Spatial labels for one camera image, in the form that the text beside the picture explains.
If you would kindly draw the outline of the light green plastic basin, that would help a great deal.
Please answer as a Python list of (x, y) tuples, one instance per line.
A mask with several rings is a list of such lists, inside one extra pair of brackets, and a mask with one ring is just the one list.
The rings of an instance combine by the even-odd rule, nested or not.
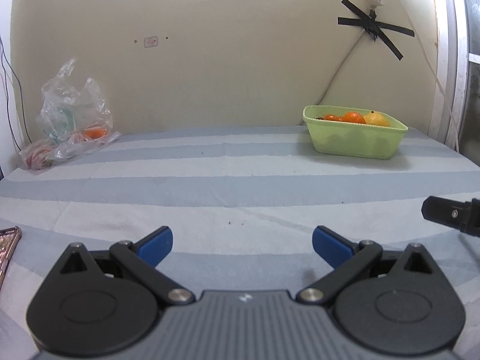
[(326, 115), (344, 116), (354, 111), (361, 115), (371, 110), (344, 106), (306, 106), (303, 120), (314, 149), (323, 154), (345, 155), (359, 158), (389, 159), (395, 153), (408, 127), (397, 119), (382, 113), (389, 127), (352, 124), (323, 120)]

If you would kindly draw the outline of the striped blue bed sheet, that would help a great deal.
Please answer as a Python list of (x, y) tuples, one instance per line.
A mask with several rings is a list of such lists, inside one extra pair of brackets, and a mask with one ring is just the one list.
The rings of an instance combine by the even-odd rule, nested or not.
[(1, 357), (30, 359), (26, 309), (72, 242), (106, 250), (171, 228), (160, 270), (205, 289), (297, 292), (329, 267), (312, 250), (319, 225), (401, 250), (422, 243), (455, 287), (467, 320), (456, 352), (479, 357), (479, 239), (422, 217), (439, 196), (479, 196), (479, 167), (416, 129), (388, 160), (321, 154), (304, 127), (121, 136), (66, 163), (1, 181), (1, 226), (23, 236), (1, 289)]

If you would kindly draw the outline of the clear plastic bag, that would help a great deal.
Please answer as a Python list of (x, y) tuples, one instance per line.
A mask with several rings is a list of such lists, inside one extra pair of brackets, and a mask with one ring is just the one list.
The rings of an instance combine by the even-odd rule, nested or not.
[(78, 89), (70, 84), (76, 61), (66, 61), (41, 87), (43, 104), (36, 118), (42, 138), (19, 153), (24, 167), (39, 171), (111, 144), (120, 137), (96, 80)]

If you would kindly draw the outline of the black tape cross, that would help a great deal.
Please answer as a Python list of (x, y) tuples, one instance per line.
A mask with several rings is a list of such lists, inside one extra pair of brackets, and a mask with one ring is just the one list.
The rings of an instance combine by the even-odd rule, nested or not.
[(386, 45), (386, 47), (394, 54), (397, 60), (400, 61), (403, 59), (403, 54), (395, 46), (391, 39), (383, 32), (383, 30), (389, 30), (414, 38), (415, 33), (411, 28), (377, 21), (377, 14), (374, 9), (370, 9), (369, 13), (365, 13), (350, 0), (342, 0), (342, 4), (347, 10), (349, 10), (352, 14), (355, 15), (355, 18), (338, 17), (338, 25), (362, 28), (366, 31), (366, 33), (368, 33), (368, 35), (373, 41), (377, 41), (377, 39), (380, 39)]

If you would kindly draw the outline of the large yellow grapefruit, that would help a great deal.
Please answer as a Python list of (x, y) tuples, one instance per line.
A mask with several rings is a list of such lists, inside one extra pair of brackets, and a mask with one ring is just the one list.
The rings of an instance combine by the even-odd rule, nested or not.
[(390, 122), (388, 119), (380, 112), (370, 111), (369, 113), (363, 116), (366, 125), (374, 125), (381, 127), (389, 127)]

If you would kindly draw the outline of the mandarin orange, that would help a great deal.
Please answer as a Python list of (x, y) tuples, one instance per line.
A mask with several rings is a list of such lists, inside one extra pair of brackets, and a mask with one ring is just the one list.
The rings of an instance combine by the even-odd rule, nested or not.
[(360, 125), (366, 124), (364, 116), (354, 111), (347, 112), (340, 119), (342, 122), (345, 122), (345, 123), (360, 124)]

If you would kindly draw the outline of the orange tomato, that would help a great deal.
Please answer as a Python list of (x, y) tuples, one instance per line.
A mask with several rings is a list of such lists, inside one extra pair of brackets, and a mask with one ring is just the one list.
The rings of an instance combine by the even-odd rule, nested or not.
[(341, 122), (343, 118), (336, 115), (325, 115), (323, 120)]

